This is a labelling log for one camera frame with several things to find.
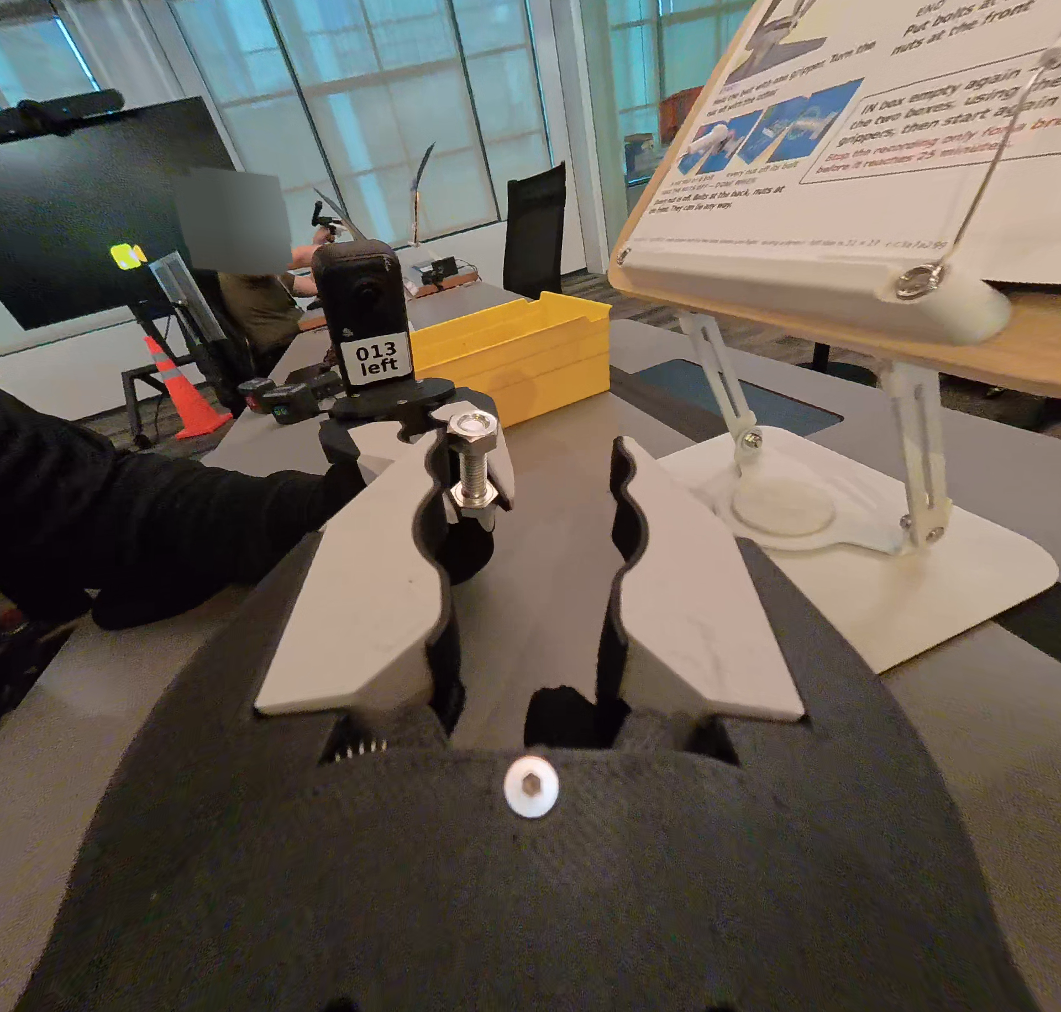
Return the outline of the yellow plastic bin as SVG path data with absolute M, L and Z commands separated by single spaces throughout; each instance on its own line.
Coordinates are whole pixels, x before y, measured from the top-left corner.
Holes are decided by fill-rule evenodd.
M 546 292 L 415 331 L 416 376 L 490 397 L 502 428 L 610 389 L 611 307 Z

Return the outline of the orange traffic cone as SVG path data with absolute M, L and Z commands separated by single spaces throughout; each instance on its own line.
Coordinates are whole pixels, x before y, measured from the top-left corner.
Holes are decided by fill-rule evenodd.
M 182 428 L 175 435 L 177 440 L 191 440 L 216 433 L 233 421 L 232 413 L 211 407 L 159 342 L 149 334 L 144 335 L 144 342 L 156 366 L 157 376 L 166 384 L 166 392 L 179 415 Z

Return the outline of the large black wall screen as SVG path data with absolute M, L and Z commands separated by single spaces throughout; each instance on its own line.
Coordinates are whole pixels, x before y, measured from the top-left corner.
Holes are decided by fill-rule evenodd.
M 234 169 L 201 97 L 100 118 L 65 136 L 1 149 L 1 302 L 22 331 L 139 303 L 164 304 L 147 265 L 124 271 L 114 247 L 154 262 L 182 235 L 174 184 L 195 168 Z

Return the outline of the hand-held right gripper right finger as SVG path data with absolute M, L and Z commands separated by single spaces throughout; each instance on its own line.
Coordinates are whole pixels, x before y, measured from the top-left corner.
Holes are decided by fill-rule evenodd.
M 601 632 L 601 732 L 667 719 L 693 741 L 725 719 L 777 730 L 804 702 L 743 553 L 721 520 L 631 437 L 611 449 L 621 559 Z

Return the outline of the steel hex nut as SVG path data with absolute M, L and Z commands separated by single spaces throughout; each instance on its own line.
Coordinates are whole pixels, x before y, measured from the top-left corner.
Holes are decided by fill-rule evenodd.
M 508 498 L 497 490 L 489 481 L 482 494 L 469 496 L 463 484 L 452 486 L 449 498 L 454 508 L 454 514 L 458 520 L 474 521 L 487 531 L 495 529 L 497 514 L 508 514 L 512 511 L 512 504 Z

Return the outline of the orange resin printer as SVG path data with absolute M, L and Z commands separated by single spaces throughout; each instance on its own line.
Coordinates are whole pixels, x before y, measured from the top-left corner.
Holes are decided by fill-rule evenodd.
M 659 133 L 661 140 L 665 144 L 669 144 L 678 130 L 681 129 L 702 90 L 702 85 L 692 87 L 682 91 L 676 91 L 660 100 L 658 105 Z

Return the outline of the white stand with instruction sheet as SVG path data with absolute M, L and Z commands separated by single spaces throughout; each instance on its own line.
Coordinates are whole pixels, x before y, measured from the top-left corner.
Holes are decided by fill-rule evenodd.
M 942 372 L 1059 392 L 1059 40 L 1023 88 L 947 252 L 920 263 L 632 243 L 703 95 L 628 220 L 609 273 L 619 287 L 675 308 L 721 405 L 730 451 L 721 439 L 708 442 L 683 481 L 766 549 L 872 668 L 887 671 L 1041 594 L 1059 575 L 1033 541 L 954 506 L 940 400 Z M 721 315 L 877 357 L 895 411 L 884 437 L 899 441 L 903 482 L 758 422 L 736 388 Z

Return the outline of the person's left forearm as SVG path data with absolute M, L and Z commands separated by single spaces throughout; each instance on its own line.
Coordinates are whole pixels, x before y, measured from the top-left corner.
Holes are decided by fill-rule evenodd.
M 175 618 L 225 586 L 202 578 L 156 519 L 177 464 L 1 394 L 2 595 L 30 621 L 105 630 Z

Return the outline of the printed instruction sheet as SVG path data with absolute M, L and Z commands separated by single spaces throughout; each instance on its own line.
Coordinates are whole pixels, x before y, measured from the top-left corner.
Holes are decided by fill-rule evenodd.
M 761 0 L 630 241 L 936 260 L 1059 29 L 1060 0 Z

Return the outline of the grey tilted board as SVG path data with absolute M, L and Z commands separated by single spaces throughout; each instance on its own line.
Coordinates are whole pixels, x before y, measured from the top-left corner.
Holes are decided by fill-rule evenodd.
M 166 254 L 158 260 L 149 262 L 147 268 L 166 293 L 166 299 L 172 306 L 181 308 L 198 327 L 202 327 L 201 291 L 181 252 L 173 250 Z

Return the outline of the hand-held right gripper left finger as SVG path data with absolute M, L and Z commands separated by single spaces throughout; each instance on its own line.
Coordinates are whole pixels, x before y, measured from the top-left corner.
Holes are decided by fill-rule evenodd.
M 453 714 L 453 600 L 442 431 L 398 457 L 327 524 L 255 701 L 265 716 L 430 703 Z

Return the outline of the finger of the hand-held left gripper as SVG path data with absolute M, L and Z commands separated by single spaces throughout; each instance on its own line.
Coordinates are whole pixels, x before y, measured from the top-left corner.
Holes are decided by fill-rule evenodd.
M 402 438 L 400 425 L 360 425 L 356 428 L 358 467 L 365 488 L 385 475 L 396 463 L 411 463 L 419 471 L 417 477 L 427 490 L 433 486 L 428 467 L 428 454 L 435 442 L 435 430 Z
M 495 400 L 488 395 L 454 395 L 450 400 L 443 402 L 439 407 L 431 411 L 431 419 L 439 426 L 443 428 L 449 442 L 451 453 L 456 457 L 456 471 L 454 483 L 458 484 L 459 461 L 458 452 L 450 443 L 447 433 L 447 425 L 450 418 L 468 409 L 484 409 L 497 417 L 498 436 L 497 448 L 488 454 L 488 478 L 495 486 L 497 490 L 503 492 L 511 501 L 514 509 L 514 498 L 516 498 L 516 483 L 514 482 L 514 467 L 511 463 L 510 450 L 506 443 L 505 432 L 501 419 L 501 413 L 497 409 Z

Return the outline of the black video bar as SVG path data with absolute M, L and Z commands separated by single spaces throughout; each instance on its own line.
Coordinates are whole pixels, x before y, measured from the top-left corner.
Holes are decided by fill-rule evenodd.
M 37 101 L 23 99 L 1 111 L 1 144 L 48 136 L 66 137 L 125 109 L 116 89 Z

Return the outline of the black swivel chair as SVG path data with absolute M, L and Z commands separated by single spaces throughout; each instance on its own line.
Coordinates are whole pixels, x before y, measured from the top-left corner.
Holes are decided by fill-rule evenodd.
M 154 296 L 131 304 L 129 311 L 142 335 L 155 341 L 176 366 L 194 365 L 218 396 L 222 408 L 238 417 L 245 409 L 245 402 L 237 387 L 253 376 L 253 355 L 223 301 L 218 274 L 193 268 L 190 278 L 218 322 L 219 339 L 209 338 L 205 320 L 196 316 L 192 306 L 172 303 L 163 289 L 156 289 Z M 157 409 L 170 399 L 154 353 L 150 351 L 147 366 L 128 369 L 121 376 L 129 439 L 137 450 L 155 448 L 159 441 L 158 436 L 151 437 L 144 431 L 137 384 L 156 394 Z

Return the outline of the steel hex bolt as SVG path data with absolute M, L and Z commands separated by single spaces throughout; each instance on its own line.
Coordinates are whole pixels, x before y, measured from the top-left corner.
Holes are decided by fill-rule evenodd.
M 462 411 L 447 425 L 450 443 L 458 452 L 459 483 L 469 496 L 485 491 L 488 454 L 497 448 L 497 417 L 484 409 Z

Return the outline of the black office chair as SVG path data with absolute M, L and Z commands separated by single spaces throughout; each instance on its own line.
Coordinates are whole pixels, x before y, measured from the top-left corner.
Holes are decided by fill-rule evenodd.
M 507 204 L 502 286 L 528 301 L 561 292 L 566 162 L 509 181 Z

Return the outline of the person's left hand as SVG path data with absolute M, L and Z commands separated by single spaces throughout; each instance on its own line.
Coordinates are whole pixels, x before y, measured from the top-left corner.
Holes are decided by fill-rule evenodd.
M 366 488 L 361 469 L 349 466 L 332 466 L 324 475 L 266 476 L 216 468 L 212 478 L 208 556 L 211 577 L 222 586 L 259 582 Z

